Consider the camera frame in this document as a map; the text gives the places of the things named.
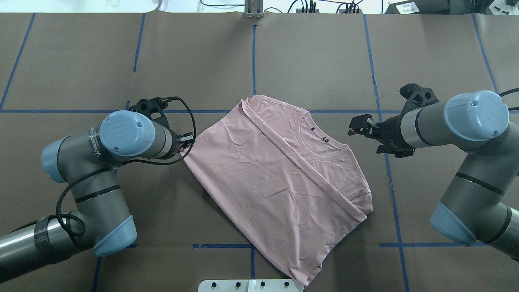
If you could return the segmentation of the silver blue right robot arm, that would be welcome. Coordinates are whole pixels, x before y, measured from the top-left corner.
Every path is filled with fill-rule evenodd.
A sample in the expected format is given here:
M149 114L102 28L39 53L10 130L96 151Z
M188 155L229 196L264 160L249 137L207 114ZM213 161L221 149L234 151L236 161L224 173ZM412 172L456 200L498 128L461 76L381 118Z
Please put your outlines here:
M418 148L454 145L466 153L430 218L444 237L464 246L476 241L514 261L519 257L518 210L502 198L518 176L518 126L492 91L456 95L441 102L433 90L412 83L400 89L401 114L374 122L352 118L348 135L380 143L378 154L411 157Z

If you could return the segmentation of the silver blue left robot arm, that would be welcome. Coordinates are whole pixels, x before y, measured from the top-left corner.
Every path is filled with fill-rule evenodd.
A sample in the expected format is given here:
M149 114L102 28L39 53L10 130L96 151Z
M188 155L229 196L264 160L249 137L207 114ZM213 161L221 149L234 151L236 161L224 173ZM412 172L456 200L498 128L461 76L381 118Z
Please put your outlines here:
M116 168L175 164L176 154L184 148L191 151L196 133L194 129L178 135L157 119L119 110L86 132L46 146L41 165L52 180L66 187L53 215L1 237L1 282L89 249L105 257L133 244L137 229Z

